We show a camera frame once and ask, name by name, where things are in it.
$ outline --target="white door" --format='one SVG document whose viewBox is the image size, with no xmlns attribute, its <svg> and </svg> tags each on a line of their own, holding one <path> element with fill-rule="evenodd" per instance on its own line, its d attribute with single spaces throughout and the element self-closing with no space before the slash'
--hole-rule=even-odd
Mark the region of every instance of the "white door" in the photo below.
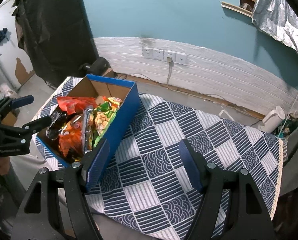
<svg viewBox="0 0 298 240">
<path fill-rule="evenodd" d="M 0 68 L 14 90 L 18 90 L 32 75 L 33 67 L 29 56 L 18 47 L 14 0 L 4 0 L 0 5 L 0 30 L 7 28 L 7 39 L 0 43 Z"/>
</svg>

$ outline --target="electrical socket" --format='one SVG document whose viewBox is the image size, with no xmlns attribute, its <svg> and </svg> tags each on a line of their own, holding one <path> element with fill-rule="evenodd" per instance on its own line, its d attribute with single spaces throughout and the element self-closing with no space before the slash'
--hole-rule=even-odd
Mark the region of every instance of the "electrical socket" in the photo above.
<svg viewBox="0 0 298 240">
<path fill-rule="evenodd" d="M 142 48 L 142 56 L 144 56 L 145 58 L 153 58 L 153 49 Z"/>
<path fill-rule="evenodd" d="M 175 62 L 176 54 L 174 51 L 165 50 L 164 51 L 164 60 L 167 61 L 167 57 L 172 58 L 172 62 Z"/>
<path fill-rule="evenodd" d="M 153 58 L 158 60 L 164 59 L 164 50 L 163 49 L 153 49 Z"/>
<path fill-rule="evenodd" d="M 186 65 L 187 62 L 188 62 L 188 55 L 177 52 L 177 55 L 175 57 L 175 63 Z"/>
</svg>

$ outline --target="black clamp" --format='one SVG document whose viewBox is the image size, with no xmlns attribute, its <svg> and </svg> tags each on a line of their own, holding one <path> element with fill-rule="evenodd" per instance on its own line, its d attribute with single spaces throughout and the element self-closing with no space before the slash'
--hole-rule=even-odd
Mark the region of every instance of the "black clamp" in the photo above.
<svg viewBox="0 0 298 240">
<path fill-rule="evenodd" d="M 184 240 L 210 240 L 216 225 L 222 190 L 229 189 L 224 228 L 212 240 L 274 240 L 272 221 L 260 191 L 246 169 L 225 171 L 207 163 L 187 139 L 179 153 L 191 185 L 203 194 L 193 223 Z"/>
<path fill-rule="evenodd" d="M 41 168 L 33 179 L 18 210 L 11 240 L 102 240 L 83 193 L 90 168 L 108 141 L 101 138 L 81 162 L 49 171 Z M 76 238 L 65 234 L 59 207 L 58 188 L 65 189 L 67 208 Z"/>
<path fill-rule="evenodd" d="M 18 99 L 5 97 L 0 100 L 0 157 L 28 154 L 32 135 L 51 124 L 49 116 L 26 123 L 22 128 L 1 123 L 12 109 L 31 104 L 33 100 L 32 95 Z"/>
</svg>

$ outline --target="patterned tablecloth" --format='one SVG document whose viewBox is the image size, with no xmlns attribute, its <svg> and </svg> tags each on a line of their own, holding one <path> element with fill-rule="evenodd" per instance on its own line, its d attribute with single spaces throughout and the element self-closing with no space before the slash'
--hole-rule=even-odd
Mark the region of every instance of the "patterned tablecloth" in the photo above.
<svg viewBox="0 0 298 240">
<path fill-rule="evenodd" d="M 67 78 L 35 119 L 49 115 L 80 81 Z M 197 152 L 222 169 L 247 169 L 265 200 L 271 218 L 282 174 L 282 142 L 275 136 L 164 99 L 139 94 L 140 108 L 124 135 L 101 182 L 86 196 L 90 208 L 144 234 L 183 239 L 201 195 L 192 188 L 178 153 L 187 138 Z M 63 166 L 34 137 L 54 170 Z M 229 191 L 222 193 L 213 234 L 223 228 Z"/>
</svg>

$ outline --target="concrete floor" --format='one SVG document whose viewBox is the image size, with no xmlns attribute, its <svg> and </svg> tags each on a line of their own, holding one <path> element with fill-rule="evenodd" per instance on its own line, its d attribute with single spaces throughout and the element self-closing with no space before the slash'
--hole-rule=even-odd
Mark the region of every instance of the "concrete floor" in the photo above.
<svg viewBox="0 0 298 240">
<path fill-rule="evenodd" d="M 196 98 L 193 96 L 185 95 L 179 92 L 171 91 L 167 88 L 160 87 L 157 85 L 151 85 L 146 83 L 137 83 L 138 91 L 142 93 L 149 93 L 152 95 L 157 95 L 165 100 L 172 101 L 175 103 L 179 103 L 185 106 L 190 106 L 194 109 L 202 110 L 206 113 L 218 115 L 221 110 L 225 109 L 232 116 L 232 118 L 241 124 L 251 125 L 255 123 L 257 119 L 242 114 L 234 109 L 231 109 L 226 106 L 219 105 L 217 103 L 213 103 L 207 100 L 203 100 L 200 98 Z M 53 89 L 49 88 L 45 82 L 39 78 L 37 75 L 33 75 L 30 80 L 23 85 L 23 87 L 19 91 L 19 96 L 27 96 L 33 95 L 34 102 L 31 105 L 24 106 L 20 108 L 20 114 L 18 116 L 18 120 L 15 126 L 21 127 L 25 123 L 28 123 L 32 120 L 38 110 L 42 107 L 42 105 L 48 100 L 48 98 L 54 92 Z M 40 167 L 44 166 L 44 159 L 38 151 L 37 147 L 34 145 L 33 141 L 31 141 L 30 145 L 30 154 L 35 156 L 37 161 L 36 165 L 33 165 L 33 159 L 29 160 L 21 160 L 21 156 L 13 157 L 12 164 L 14 166 L 14 170 L 19 177 L 20 181 L 24 185 L 25 189 L 27 189 L 33 179 L 33 177 L 38 172 Z M 62 218 L 64 227 L 68 234 L 73 235 L 73 231 L 71 229 L 69 214 L 66 207 L 63 204 L 60 204 Z M 139 232 L 136 232 L 130 228 L 127 228 L 117 222 L 114 222 L 110 218 L 104 215 L 94 215 L 94 219 L 96 223 L 100 227 L 100 231 L 105 240 L 113 240 L 113 239 L 140 239 L 140 240 L 153 240 L 155 238 L 145 236 Z"/>
</svg>

